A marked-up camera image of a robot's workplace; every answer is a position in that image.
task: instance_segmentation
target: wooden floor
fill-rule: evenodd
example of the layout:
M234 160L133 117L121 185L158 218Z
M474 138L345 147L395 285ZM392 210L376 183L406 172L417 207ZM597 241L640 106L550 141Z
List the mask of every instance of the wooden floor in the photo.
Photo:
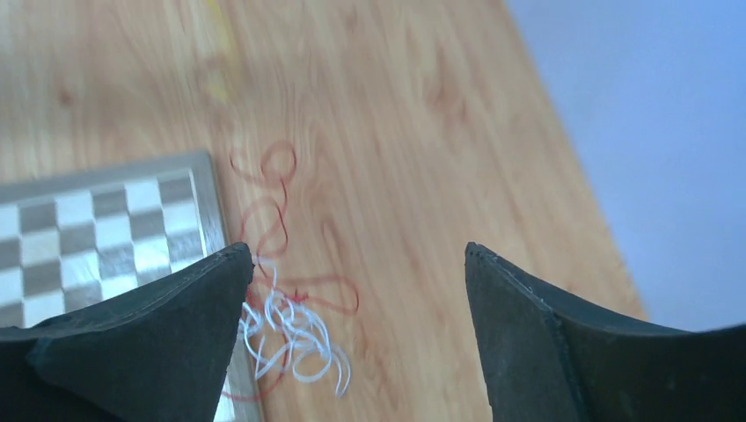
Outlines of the wooden floor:
M350 285L284 281L315 298L354 373L339 399L334 373L282 380L268 421L491 420L471 240L642 317L497 0L0 2L0 181L198 148L234 237L248 209L242 240L281 276L359 291L353 312Z

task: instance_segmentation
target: chessboard square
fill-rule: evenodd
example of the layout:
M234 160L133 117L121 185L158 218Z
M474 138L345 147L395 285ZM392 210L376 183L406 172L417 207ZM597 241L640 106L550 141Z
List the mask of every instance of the chessboard square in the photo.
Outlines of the chessboard square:
M21 232L18 204L0 205L0 239L18 237Z
M28 296L24 299L24 326L26 328L64 313L65 299L62 290Z
M161 193L158 181L137 180L124 186L127 195L127 208L130 213L137 213L161 208Z
M148 270L144 273L138 273L137 274L137 285L143 286L148 283L152 283L155 280L160 280L164 278L166 275L169 275L171 273L171 267L170 266L161 266L159 268L153 268L151 270Z
M96 220L96 247L109 249L132 243L128 215L114 215Z
M202 258L202 237L199 231L168 236L169 259L172 262L189 258Z
M132 244L99 251L99 275L111 279L122 275L135 276L135 254Z
M0 327L24 327L23 303L15 302L0 306Z
M21 243L17 237L0 241L0 270L21 265Z
M57 228L27 233L21 237L21 264L34 266L57 260L60 256L60 232Z
M190 175L187 174L181 178L171 178L168 180L163 179L159 182L161 202L163 204L194 200L192 177Z
M164 215L160 208L131 215L129 225L132 229L133 240L162 236L165 233Z
M65 291L65 312L83 309L102 300L101 284L97 281Z
M151 237L135 243L135 268L138 273L169 264L168 242L165 236Z
M36 266L25 266L21 272L23 273L24 296L62 290L62 269L59 259Z
M96 227L92 222L60 230L60 254L71 255L96 249Z
M127 192L124 187L93 194L93 215L96 218L127 213Z
M137 288L137 278L132 273L101 281L101 298L108 300Z
M197 206L193 200L176 202L164 206L165 232L168 235L183 233L200 228Z
M21 233L57 227L57 209L54 202L20 207Z
M79 226L93 221L93 198L91 192L65 193L55 198L57 202L57 225Z
M200 259L202 259L202 257L194 257L190 259L184 259L181 261L171 262L171 273L178 273L179 271L183 270L184 268L187 268L188 266L194 264Z
M65 290L87 285L101 278L99 255L87 251L60 259L62 268L62 288Z
M20 268L0 271L0 306L23 299L23 274Z

